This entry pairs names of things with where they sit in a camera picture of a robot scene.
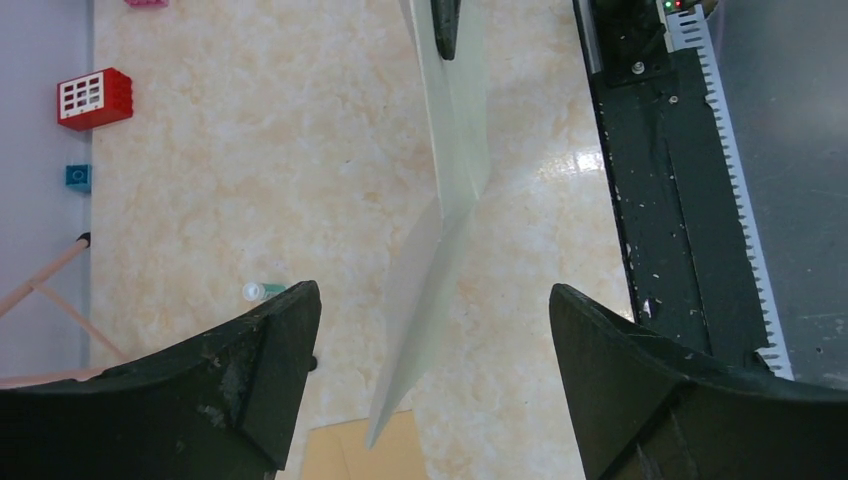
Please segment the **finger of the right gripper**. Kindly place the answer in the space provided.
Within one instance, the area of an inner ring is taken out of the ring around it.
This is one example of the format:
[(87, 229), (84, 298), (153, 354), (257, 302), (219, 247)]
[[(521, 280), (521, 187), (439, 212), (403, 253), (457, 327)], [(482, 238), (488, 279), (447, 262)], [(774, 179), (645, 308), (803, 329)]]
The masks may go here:
[(461, 0), (431, 0), (435, 44), (441, 58), (453, 61), (456, 55)]

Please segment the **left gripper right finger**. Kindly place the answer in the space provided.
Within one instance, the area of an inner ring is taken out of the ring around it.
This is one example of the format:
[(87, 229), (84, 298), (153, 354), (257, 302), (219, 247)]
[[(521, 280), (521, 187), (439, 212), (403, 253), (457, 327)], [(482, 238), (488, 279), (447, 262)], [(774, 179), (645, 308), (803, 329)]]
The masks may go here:
[(549, 317), (590, 479), (843, 479), (847, 394), (733, 367), (565, 284)]

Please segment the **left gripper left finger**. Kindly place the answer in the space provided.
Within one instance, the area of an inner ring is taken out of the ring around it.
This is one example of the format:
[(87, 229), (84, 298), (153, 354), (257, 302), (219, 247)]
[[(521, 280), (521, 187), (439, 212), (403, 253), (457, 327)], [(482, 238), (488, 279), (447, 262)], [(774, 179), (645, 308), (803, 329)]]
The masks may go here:
[(5, 479), (271, 479), (287, 462), (322, 304), (300, 282), (85, 381), (1, 393)]

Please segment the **beige lined letter paper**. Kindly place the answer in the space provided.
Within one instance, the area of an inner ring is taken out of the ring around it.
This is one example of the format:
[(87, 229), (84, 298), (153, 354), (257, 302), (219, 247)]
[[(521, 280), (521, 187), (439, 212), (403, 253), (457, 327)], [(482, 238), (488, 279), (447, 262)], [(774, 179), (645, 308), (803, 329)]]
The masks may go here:
[(369, 411), (367, 448), (375, 446), (442, 345), (475, 211), (491, 172), (482, 6), (461, 1), (453, 61), (438, 53), (430, 1), (404, 1), (401, 9), (425, 90), (437, 193), (390, 264), (383, 307), (387, 355)]

